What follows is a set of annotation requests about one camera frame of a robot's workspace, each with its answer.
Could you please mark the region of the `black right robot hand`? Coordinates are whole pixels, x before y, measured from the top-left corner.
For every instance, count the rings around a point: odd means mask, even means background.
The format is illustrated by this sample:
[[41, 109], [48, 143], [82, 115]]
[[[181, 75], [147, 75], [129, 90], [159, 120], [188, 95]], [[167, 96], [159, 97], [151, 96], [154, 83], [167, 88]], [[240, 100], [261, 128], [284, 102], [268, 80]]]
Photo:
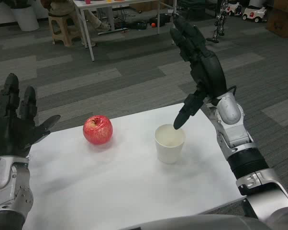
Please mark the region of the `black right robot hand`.
[[206, 39], [197, 26], [190, 25], [182, 16], [172, 14], [173, 28], [170, 34], [180, 49], [180, 56], [190, 63], [190, 74], [196, 90], [184, 100], [184, 105], [175, 118], [174, 129], [181, 128], [190, 116], [194, 116], [205, 103], [205, 99], [217, 98], [227, 92], [226, 80], [216, 54], [207, 49]]

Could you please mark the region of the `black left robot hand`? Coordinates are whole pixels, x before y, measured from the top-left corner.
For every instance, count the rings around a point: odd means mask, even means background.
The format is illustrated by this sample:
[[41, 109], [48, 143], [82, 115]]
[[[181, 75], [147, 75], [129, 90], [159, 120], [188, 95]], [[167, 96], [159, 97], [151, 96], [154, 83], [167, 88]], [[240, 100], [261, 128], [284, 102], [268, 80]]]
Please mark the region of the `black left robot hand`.
[[18, 77], [10, 73], [0, 91], [0, 156], [27, 157], [31, 146], [45, 137], [59, 121], [53, 115], [36, 126], [36, 93], [28, 86], [21, 101]]

